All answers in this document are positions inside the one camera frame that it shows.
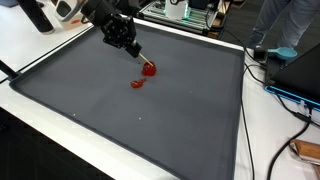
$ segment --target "wooden object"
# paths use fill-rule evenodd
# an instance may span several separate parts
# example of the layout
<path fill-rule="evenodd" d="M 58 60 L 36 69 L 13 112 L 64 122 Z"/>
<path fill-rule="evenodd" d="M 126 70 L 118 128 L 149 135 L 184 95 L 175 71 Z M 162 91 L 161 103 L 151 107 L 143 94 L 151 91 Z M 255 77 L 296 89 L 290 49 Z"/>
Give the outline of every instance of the wooden object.
<path fill-rule="evenodd" d="M 310 142 L 292 140 L 301 159 L 320 163 L 320 145 Z"/>
<path fill-rule="evenodd" d="M 320 179 L 320 166 L 314 166 L 318 175 L 318 178 Z"/>

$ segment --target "red object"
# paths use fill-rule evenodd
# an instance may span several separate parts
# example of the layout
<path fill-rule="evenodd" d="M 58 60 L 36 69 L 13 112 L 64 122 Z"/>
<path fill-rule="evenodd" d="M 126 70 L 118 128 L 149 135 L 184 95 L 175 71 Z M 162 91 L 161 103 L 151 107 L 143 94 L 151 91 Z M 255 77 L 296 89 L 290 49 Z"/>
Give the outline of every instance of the red object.
<path fill-rule="evenodd" d="M 146 81 L 147 81 L 146 78 L 139 79 L 138 81 L 132 81 L 131 82 L 131 87 L 134 88 L 134 89 L 141 88 L 143 86 L 143 83 L 146 82 Z"/>
<path fill-rule="evenodd" d="M 71 24 L 77 24 L 78 22 L 80 22 L 79 19 L 72 21 Z"/>
<path fill-rule="evenodd" d="M 149 63 L 144 63 L 143 70 L 141 71 L 142 75 L 144 76 L 154 76 L 157 72 L 156 65 L 154 62 L 150 61 L 153 66 L 151 66 Z"/>

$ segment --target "gray mat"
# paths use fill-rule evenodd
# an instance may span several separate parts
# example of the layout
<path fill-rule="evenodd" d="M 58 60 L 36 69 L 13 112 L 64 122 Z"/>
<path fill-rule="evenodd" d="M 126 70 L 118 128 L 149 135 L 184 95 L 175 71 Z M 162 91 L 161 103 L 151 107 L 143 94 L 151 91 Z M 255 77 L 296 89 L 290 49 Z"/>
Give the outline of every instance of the gray mat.
<path fill-rule="evenodd" d="M 182 179 L 233 179 L 243 52 L 137 26 L 158 72 L 93 29 L 11 82 L 21 94 Z"/>

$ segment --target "laptop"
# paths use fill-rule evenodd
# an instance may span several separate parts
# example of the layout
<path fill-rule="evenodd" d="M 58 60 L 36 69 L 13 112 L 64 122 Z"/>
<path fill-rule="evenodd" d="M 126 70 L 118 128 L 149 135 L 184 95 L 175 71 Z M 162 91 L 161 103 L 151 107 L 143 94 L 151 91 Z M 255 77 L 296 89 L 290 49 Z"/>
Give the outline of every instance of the laptop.
<path fill-rule="evenodd" d="M 265 82 L 266 91 L 320 111 L 320 44 L 289 65 L 269 58 Z"/>

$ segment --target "white table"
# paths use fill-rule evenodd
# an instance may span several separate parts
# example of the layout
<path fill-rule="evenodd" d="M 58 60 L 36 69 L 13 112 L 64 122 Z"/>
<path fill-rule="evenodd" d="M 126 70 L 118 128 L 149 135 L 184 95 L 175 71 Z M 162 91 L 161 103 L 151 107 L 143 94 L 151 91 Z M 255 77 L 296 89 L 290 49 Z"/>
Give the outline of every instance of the white table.
<path fill-rule="evenodd" d="M 52 8 L 47 8 L 47 16 L 54 25 L 58 25 L 58 23 L 55 22 L 53 15 L 50 15 L 50 13 L 48 14 L 48 12 L 52 12 Z M 0 7 L 0 20 L 2 23 L 3 19 L 8 18 L 0 29 L 6 34 L 5 37 L 2 37 L 3 33 L 0 33 L 0 57 L 15 70 L 22 68 L 86 28 L 83 26 L 67 32 L 58 30 L 57 34 L 42 36 L 23 16 L 19 7 L 13 9 Z M 24 24 L 17 21 L 11 22 L 9 19 L 12 17 L 25 19 L 23 21 Z M 160 28 L 165 31 L 182 34 L 184 36 L 234 49 L 241 49 L 241 47 L 236 45 L 172 28 L 155 25 L 141 20 L 135 21 L 136 23 Z M 15 46 L 9 47 L 8 44 L 15 44 Z M 264 75 L 261 70 L 256 68 L 252 68 L 252 70 L 258 78 L 263 79 Z M 6 81 L 0 84 L 0 106 L 2 108 L 88 161 L 109 176 L 115 179 L 175 179 L 174 176 L 152 163 L 14 92 L 8 86 L 8 83 L 9 82 Z M 302 129 L 303 123 L 286 112 L 277 99 L 269 93 L 266 93 L 262 86 L 255 82 L 248 73 L 245 75 L 243 89 L 243 100 L 253 151 L 256 179 L 266 179 L 266 172 L 271 158 L 289 137 Z M 289 108 L 298 110 L 298 106 L 295 103 L 288 101 L 285 101 L 285 103 L 288 104 Z M 320 113 L 314 112 L 314 116 L 315 119 L 320 120 Z M 320 131 L 311 126 L 309 130 L 301 136 L 301 139 L 320 143 L 319 137 Z M 288 149 L 284 151 L 276 162 L 272 177 L 273 179 L 290 180 L 317 179 L 311 165 L 293 160 Z M 251 179 L 251 167 L 242 116 L 239 125 L 234 179 Z"/>

